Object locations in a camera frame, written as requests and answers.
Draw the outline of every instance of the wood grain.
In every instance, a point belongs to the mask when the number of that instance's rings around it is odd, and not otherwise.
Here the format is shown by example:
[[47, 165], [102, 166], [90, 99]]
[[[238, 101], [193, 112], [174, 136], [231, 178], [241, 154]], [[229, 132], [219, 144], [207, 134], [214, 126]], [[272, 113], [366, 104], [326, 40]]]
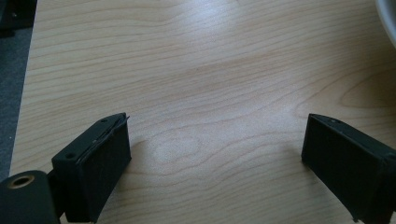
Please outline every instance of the wood grain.
[[11, 173], [126, 112], [99, 223], [353, 223], [301, 164], [306, 119], [396, 147], [395, 72], [371, 0], [41, 0]]

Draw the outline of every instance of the floor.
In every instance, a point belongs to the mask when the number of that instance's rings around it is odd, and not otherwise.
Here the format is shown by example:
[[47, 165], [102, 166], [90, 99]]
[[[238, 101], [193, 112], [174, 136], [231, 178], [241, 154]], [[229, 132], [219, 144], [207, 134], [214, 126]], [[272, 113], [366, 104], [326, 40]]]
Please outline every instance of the floor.
[[0, 38], [0, 181], [8, 177], [32, 29]]

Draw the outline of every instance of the wooden table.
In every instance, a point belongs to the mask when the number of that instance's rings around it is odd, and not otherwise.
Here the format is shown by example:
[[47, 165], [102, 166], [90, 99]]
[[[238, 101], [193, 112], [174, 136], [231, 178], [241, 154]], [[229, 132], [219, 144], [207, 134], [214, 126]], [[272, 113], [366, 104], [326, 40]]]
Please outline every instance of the wooden table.
[[126, 112], [99, 223], [353, 223], [301, 163], [306, 119], [396, 147], [395, 72], [372, 0], [42, 0], [11, 174]]

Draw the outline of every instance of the white object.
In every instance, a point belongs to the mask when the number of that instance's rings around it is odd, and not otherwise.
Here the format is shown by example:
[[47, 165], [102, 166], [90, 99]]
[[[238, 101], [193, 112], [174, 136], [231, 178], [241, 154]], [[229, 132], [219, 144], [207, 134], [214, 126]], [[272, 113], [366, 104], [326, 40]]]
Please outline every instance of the white object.
[[376, 0], [379, 18], [396, 48], [396, 0]]

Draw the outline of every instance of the screw hole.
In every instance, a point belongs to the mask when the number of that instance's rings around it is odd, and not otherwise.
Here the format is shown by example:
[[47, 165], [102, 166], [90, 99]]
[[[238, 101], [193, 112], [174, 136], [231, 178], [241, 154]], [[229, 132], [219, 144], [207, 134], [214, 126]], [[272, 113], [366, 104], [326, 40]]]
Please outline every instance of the screw hole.
[[30, 183], [32, 183], [35, 180], [35, 177], [33, 175], [24, 175], [21, 177], [18, 177], [11, 181], [11, 183], [8, 184], [9, 189], [20, 189], [25, 186], [28, 186]]
[[74, 153], [67, 153], [66, 154], [66, 158], [67, 159], [73, 159], [75, 156], [76, 156], [76, 154], [74, 154]]

